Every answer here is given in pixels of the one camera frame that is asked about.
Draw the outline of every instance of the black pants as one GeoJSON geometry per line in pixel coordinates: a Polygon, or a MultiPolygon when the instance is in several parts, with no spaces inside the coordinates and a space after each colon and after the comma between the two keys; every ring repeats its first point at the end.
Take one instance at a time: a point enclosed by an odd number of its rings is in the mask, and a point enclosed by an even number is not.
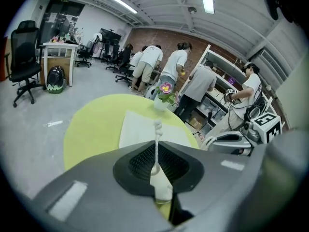
{"type": "Polygon", "coordinates": [[[193,100],[192,98],[186,95],[183,95],[182,99],[179,102],[179,106],[175,111],[175,115],[177,115],[183,122],[185,122],[186,119],[190,116],[191,112],[197,107],[198,104],[199,104],[198,101],[193,100]]]}

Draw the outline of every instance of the yellow-green round table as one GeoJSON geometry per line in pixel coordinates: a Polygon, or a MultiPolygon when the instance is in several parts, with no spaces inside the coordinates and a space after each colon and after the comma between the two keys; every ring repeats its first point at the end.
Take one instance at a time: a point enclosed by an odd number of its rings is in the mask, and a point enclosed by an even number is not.
{"type": "MultiPolygon", "coordinates": [[[[64,137],[65,170],[91,156],[118,149],[127,110],[183,128],[191,146],[199,149],[190,130],[171,111],[157,111],[154,102],[144,97],[114,94],[91,101],[74,115],[64,137]]],[[[170,205],[159,209],[168,218],[170,205]]]]}

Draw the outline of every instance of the pink flower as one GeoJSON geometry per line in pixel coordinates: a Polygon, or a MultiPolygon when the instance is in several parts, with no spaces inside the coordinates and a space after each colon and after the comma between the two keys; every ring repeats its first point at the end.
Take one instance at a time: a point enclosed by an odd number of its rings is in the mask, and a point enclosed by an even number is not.
{"type": "Polygon", "coordinates": [[[168,95],[171,92],[171,88],[172,88],[172,84],[168,82],[165,82],[164,84],[160,85],[160,90],[166,95],[168,95]]]}

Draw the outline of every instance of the concrete floor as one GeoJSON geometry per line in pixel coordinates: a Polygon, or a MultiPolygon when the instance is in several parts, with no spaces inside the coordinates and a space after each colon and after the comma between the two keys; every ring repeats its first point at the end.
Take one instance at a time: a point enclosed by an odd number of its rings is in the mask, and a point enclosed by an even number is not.
{"type": "Polygon", "coordinates": [[[127,83],[115,82],[111,70],[98,60],[92,66],[75,67],[73,86],[61,94],[41,88],[32,91],[35,103],[25,93],[13,108],[18,85],[0,83],[0,160],[11,185],[33,198],[51,180],[64,172],[63,139],[73,115],[98,97],[127,93],[127,83]],[[63,123],[47,126],[49,122],[63,123]]]}

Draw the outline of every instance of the brick wall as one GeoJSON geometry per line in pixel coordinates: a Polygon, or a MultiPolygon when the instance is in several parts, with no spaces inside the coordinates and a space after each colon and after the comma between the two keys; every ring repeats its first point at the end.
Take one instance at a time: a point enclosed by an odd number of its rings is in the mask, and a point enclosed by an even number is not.
{"type": "Polygon", "coordinates": [[[177,80],[177,84],[175,86],[175,91],[179,91],[187,80],[189,74],[196,66],[199,59],[202,57],[204,51],[207,46],[211,45],[211,50],[222,55],[224,58],[228,59],[231,62],[236,60],[236,57],[226,50],[220,48],[219,46],[213,45],[212,43],[194,37],[190,35],[186,35],[183,33],[177,33],[168,30],[161,29],[133,29],[128,39],[127,43],[131,43],[133,45],[133,52],[141,51],[144,45],[156,45],[159,44],[162,47],[163,51],[163,59],[161,66],[162,68],[165,66],[169,56],[173,51],[177,50],[177,44],[181,42],[190,42],[193,47],[193,51],[188,56],[188,60],[185,64],[185,72],[186,75],[181,76],[177,80]]]}

